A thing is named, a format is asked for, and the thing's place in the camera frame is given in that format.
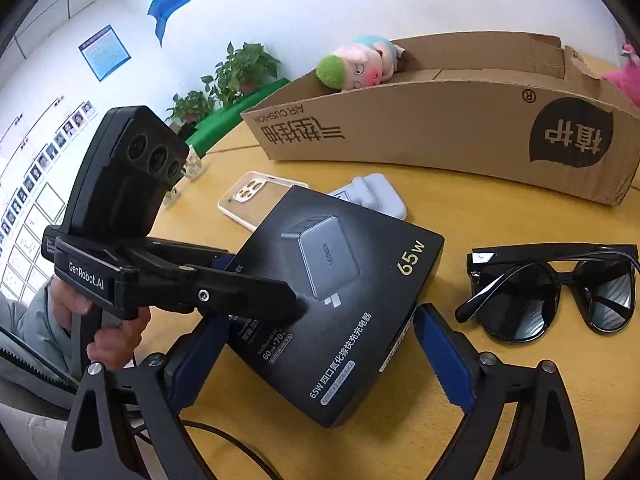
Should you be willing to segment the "person's left hand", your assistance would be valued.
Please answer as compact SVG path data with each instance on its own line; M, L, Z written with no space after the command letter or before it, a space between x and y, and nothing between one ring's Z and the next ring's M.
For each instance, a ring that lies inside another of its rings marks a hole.
M91 311L91 301L59 278L52 278L50 291L52 313L64 330L72 329L74 314L87 315ZM150 308L143 307L135 320L122 321L116 327L102 327L87 346L88 358L104 364L108 370L123 368L134 357L134 350L142 341L142 334L150 321Z

